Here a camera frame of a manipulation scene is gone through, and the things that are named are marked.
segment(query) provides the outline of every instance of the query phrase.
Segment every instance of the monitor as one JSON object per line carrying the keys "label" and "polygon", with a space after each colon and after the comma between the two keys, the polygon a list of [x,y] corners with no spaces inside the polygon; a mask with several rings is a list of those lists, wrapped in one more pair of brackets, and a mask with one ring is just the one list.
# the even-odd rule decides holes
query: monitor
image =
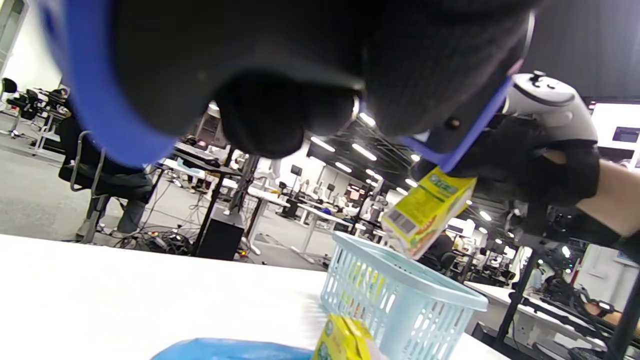
{"label": "monitor", "polygon": [[295,176],[302,176],[302,168],[296,165],[291,165],[291,173]]}

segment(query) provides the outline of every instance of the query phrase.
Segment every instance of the black speaker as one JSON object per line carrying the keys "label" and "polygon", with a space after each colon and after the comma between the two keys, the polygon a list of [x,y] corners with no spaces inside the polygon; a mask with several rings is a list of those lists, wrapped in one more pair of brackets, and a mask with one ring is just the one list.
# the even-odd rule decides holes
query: black speaker
{"label": "black speaker", "polygon": [[233,261],[244,227],[242,221],[234,221],[234,215],[226,216],[221,209],[214,209],[214,216],[210,219],[207,230],[202,237],[196,256],[198,258]]}

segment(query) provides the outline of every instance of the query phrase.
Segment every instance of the juice box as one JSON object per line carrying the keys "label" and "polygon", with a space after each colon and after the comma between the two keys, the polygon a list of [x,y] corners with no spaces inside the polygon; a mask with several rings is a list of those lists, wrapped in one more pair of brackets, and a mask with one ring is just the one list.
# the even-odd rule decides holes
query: juice box
{"label": "juice box", "polygon": [[475,186],[476,178],[449,177],[434,168],[383,215],[387,240],[406,257],[419,259],[449,220],[467,207]]}
{"label": "juice box", "polygon": [[311,360],[384,360],[367,327],[330,314]]}

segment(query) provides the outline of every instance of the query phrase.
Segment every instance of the chair leg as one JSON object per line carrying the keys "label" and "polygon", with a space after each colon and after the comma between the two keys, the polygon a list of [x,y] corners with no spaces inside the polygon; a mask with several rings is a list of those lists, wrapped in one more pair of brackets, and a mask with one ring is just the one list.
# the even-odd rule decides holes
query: chair leg
{"label": "chair leg", "polygon": [[98,227],[98,222],[100,221],[100,214],[104,211],[104,208],[107,204],[108,195],[98,196],[98,206],[91,212],[91,217],[89,218],[89,227],[84,234],[83,240],[81,243],[87,244],[93,242],[93,237],[95,236],[95,232]]}

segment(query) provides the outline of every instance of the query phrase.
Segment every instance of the green label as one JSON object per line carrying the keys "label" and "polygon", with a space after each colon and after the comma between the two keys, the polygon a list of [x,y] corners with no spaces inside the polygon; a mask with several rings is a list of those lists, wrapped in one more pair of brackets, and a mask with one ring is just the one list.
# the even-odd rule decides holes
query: green label
{"label": "green label", "polygon": [[449,194],[449,196],[458,192],[457,187],[449,185],[449,183],[441,179],[437,174],[432,174],[429,177],[429,182],[433,184],[433,186],[437,187],[441,192]]}

